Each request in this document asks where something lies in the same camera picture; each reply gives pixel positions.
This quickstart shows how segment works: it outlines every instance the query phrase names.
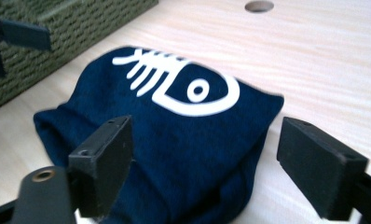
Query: fabric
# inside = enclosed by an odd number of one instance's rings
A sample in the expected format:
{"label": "fabric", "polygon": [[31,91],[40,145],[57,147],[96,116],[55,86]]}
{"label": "fabric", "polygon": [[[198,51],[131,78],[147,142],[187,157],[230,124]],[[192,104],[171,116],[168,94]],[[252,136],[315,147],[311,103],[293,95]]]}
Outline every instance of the fabric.
{"label": "fabric", "polygon": [[90,63],[70,100],[34,116],[50,158],[132,115],[134,162],[103,223],[227,223],[248,203],[283,98],[171,54],[125,47]]}

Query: light wood surface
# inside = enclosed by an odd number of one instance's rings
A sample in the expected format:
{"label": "light wood surface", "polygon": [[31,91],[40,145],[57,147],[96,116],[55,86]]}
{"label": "light wood surface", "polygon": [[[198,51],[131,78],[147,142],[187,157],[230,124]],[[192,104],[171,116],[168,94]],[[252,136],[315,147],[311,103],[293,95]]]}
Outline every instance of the light wood surface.
{"label": "light wood surface", "polygon": [[[276,161],[282,117],[313,123],[358,150],[370,159],[371,175],[371,0],[272,2],[270,12],[252,14],[244,9],[247,0],[160,0],[2,106],[0,204],[16,198],[25,175],[51,165],[33,114],[67,101],[93,59],[133,45],[186,57],[284,96],[257,166],[252,199],[234,223],[330,223],[319,219]],[[358,216],[353,212],[351,223]]]}

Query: green woven basket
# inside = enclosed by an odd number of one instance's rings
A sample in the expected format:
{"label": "green woven basket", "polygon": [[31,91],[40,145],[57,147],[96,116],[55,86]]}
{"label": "green woven basket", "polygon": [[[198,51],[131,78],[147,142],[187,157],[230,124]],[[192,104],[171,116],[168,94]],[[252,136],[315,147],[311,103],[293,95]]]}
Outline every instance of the green woven basket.
{"label": "green woven basket", "polygon": [[157,3],[158,0],[0,1],[0,18],[47,27],[52,47],[48,52],[0,43],[7,73],[0,79],[0,105]]}

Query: fish skeleton logo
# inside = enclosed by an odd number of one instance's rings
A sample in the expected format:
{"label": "fish skeleton logo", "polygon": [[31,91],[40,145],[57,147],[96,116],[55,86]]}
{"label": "fish skeleton logo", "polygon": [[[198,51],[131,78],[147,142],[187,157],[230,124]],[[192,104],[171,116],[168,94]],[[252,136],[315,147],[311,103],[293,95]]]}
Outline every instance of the fish skeleton logo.
{"label": "fish skeleton logo", "polygon": [[133,78],[143,66],[145,69],[131,83],[131,90],[133,91],[138,88],[148,78],[151,71],[156,69],[152,77],[136,93],[137,97],[143,96],[146,92],[154,88],[165,72],[168,73],[165,80],[153,93],[152,101],[178,115],[202,117],[218,114],[236,104],[240,97],[238,81],[234,77],[219,75],[227,84],[228,93],[226,96],[215,101],[202,102],[209,94],[210,85],[204,78],[197,78],[189,84],[186,93],[188,100],[192,104],[182,102],[172,98],[166,92],[177,75],[190,61],[178,59],[176,56],[154,50],[143,53],[142,49],[136,49],[131,56],[115,57],[112,61],[113,65],[124,65],[134,62],[137,62],[137,64],[129,71],[127,79]]}

